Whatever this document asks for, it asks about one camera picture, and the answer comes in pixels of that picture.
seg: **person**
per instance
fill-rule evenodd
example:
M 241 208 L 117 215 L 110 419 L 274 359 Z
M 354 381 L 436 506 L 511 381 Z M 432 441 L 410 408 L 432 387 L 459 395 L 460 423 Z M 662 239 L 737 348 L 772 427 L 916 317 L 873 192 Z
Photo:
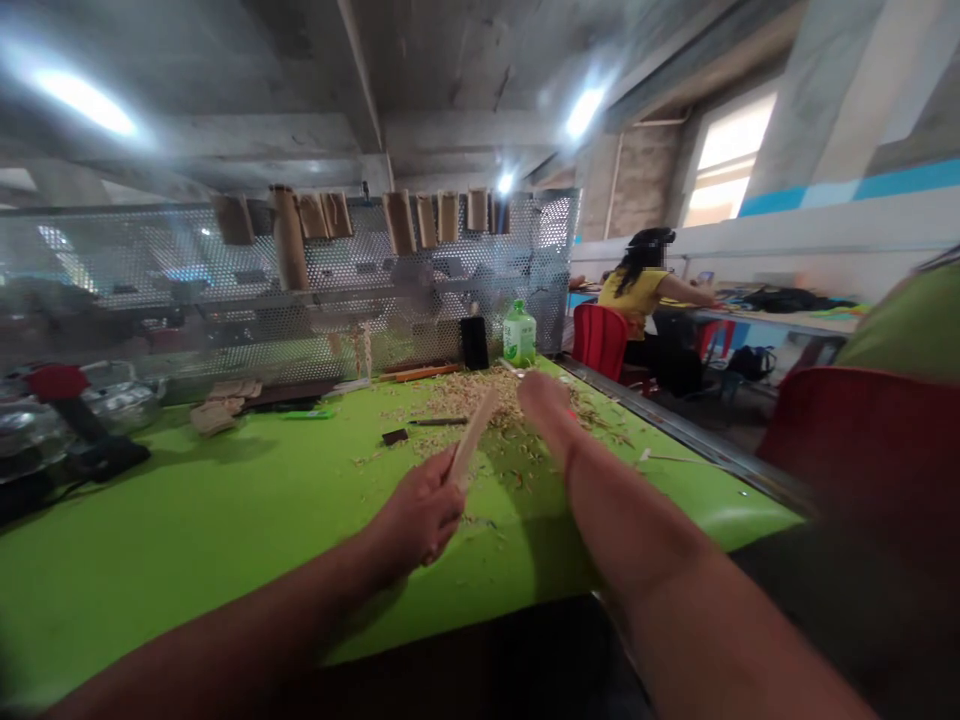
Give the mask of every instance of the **person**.
M 700 356 L 672 337 L 646 334 L 644 325 L 661 298 L 709 307 L 714 294 L 663 269 L 663 249 L 673 237 L 670 228 L 652 228 L 634 235 L 623 260 L 604 282 L 597 303 L 627 319 L 630 338 L 624 360 L 649 369 L 661 387 L 685 397 L 703 390 Z
M 530 372 L 524 415 L 563 466 L 573 518 L 625 618 L 659 717 L 872 718 L 764 593 L 673 503 L 585 432 L 565 386 Z M 453 449 L 400 482 L 370 524 L 263 588 L 121 658 L 47 714 L 208 718 L 249 709 L 379 589 L 440 556 L 464 498 Z
M 960 384 L 960 245 L 920 265 L 887 293 L 836 365 Z

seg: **hanging cardboard tube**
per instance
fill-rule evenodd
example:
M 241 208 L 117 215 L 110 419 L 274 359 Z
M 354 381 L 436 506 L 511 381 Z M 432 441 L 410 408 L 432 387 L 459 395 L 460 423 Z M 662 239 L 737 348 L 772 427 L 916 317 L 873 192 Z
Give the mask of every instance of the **hanging cardboard tube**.
M 437 195 L 437 209 L 440 221 L 440 242 L 456 242 L 460 239 L 460 194 L 442 192 Z
M 420 224 L 420 244 L 425 248 L 437 246 L 437 225 L 433 221 L 433 198 L 417 195 L 417 222 Z
M 273 205 L 273 243 L 277 249 L 280 286 L 284 290 L 308 290 L 307 261 L 303 256 L 303 233 L 297 196 L 284 185 L 270 186 Z
M 300 226 L 304 239 L 330 237 L 323 216 L 323 205 L 316 195 L 300 196 Z
M 510 234 L 510 198 L 503 195 L 490 196 L 490 234 Z
M 343 193 L 323 193 L 320 195 L 320 204 L 327 221 L 327 237 L 353 237 L 347 196 Z
M 413 255 L 417 251 L 413 234 L 413 213 L 410 212 L 410 193 L 406 190 L 385 193 L 383 213 L 390 231 L 390 244 L 396 255 Z
M 467 230 L 485 232 L 487 229 L 487 189 L 467 191 Z
M 217 216 L 217 226 L 224 245 L 253 245 L 253 223 L 247 210 L 247 199 L 241 195 L 233 198 L 228 195 L 212 195 L 210 204 Z

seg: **black hair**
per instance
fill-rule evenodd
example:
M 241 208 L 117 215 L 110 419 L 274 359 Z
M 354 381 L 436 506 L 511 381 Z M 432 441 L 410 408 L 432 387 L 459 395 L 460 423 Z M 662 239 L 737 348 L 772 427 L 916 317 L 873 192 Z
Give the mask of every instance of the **black hair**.
M 617 265 L 617 270 L 623 270 L 623 277 L 613 296 L 620 297 L 629 291 L 645 269 L 663 267 L 664 246 L 675 238 L 676 233 L 667 227 L 648 228 L 634 235 L 627 245 L 627 254 Z

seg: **white wall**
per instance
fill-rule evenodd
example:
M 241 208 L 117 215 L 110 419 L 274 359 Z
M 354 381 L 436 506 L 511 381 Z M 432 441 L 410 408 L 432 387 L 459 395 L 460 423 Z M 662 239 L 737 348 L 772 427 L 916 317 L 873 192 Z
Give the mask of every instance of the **white wall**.
M 599 281 L 629 238 L 583 243 L 571 272 Z M 738 218 L 677 230 L 667 265 L 694 277 L 753 281 L 796 273 L 798 286 L 878 302 L 911 268 L 960 242 L 960 188 Z

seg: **blue stripe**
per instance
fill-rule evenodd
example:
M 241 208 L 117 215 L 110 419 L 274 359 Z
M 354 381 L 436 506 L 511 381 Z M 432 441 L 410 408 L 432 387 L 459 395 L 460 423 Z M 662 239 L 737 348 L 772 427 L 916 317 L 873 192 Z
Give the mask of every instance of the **blue stripe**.
M 956 185 L 960 185 L 960 160 L 947 160 L 886 175 L 864 178 L 853 196 L 853 202 L 938 190 Z M 825 188 L 827 184 L 815 187 Z M 747 198 L 740 208 L 739 217 L 799 210 L 803 206 L 803 199 L 809 191 L 810 188 L 792 188 L 783 192 Z

